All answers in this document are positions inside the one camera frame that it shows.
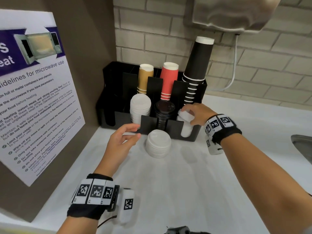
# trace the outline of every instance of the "sink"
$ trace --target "sink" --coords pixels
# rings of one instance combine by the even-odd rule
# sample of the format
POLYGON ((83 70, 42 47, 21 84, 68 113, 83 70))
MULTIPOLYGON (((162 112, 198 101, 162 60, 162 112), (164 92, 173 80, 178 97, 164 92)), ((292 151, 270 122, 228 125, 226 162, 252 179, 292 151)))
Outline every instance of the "sink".
POLYGON ((291 141, 296 149, 312 164, 312 137, 292 135, 291 141))

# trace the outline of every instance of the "microwave image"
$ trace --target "microwave image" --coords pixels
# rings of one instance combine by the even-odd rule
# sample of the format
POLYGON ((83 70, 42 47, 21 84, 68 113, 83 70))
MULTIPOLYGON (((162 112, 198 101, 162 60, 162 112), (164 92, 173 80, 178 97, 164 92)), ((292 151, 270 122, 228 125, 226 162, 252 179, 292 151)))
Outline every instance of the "microwave image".
POLYGON ((14 38, 27 64, 62 52, 56 32, 15 34, 14 38))

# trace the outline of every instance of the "microwave guidelines poster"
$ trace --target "microwave guidelines poster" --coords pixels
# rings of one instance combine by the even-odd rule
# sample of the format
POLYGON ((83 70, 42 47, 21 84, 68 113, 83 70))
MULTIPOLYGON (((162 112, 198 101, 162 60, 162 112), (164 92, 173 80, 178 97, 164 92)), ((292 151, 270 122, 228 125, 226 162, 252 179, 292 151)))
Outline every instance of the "microwave guidelines poster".
POLYGON ((84 118, 53 14, 0 20, 0 161, 30 186, 84 118))

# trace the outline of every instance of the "tile wall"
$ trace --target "tile wall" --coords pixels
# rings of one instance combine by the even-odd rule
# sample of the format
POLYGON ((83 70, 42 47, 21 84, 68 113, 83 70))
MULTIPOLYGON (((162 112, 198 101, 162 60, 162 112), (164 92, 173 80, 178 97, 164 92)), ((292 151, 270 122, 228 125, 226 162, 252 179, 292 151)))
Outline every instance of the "tile wall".
MULTIPOLYGON (((215 39, 208 88, 232 77, 234 35, 185 27, 186 0, 114 0, 117 60, 184 70, 196 36, 215 39)), ((256 35, 240 35, 236 79, 206 94, 312 110, 312 0, 282 0, 256 35)))

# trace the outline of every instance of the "countertop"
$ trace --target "countertop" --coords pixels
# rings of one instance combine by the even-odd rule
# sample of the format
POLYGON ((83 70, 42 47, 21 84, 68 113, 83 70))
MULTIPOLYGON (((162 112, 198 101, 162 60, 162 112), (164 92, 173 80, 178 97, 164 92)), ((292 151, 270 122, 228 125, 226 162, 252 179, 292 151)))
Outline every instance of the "countertop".
MULTIPOLYGON (((230 116, 247 139, 312 193, 312 165, 291 142, 293 134, 312 136, 312 112, 210 95, 203 103, 230 116)), ((111 133, 96 131, 32 223, 0 212, 0 228, 57 231, 72 193, 98 165, 111 133)), ((210 155, 204 135, 201 130, 195 142, 172 140, 169 155, 160 159, 146 153, 147 136, 142 135, 114 175, 116 184, 135 191, 134 216, 125 226, 109 221, 97 233, 161 234, 167 226, 184 225, 212 234, 268 233, 225 154, 210 155)), ((105 213, 101 220, 110 215, 105 213)))

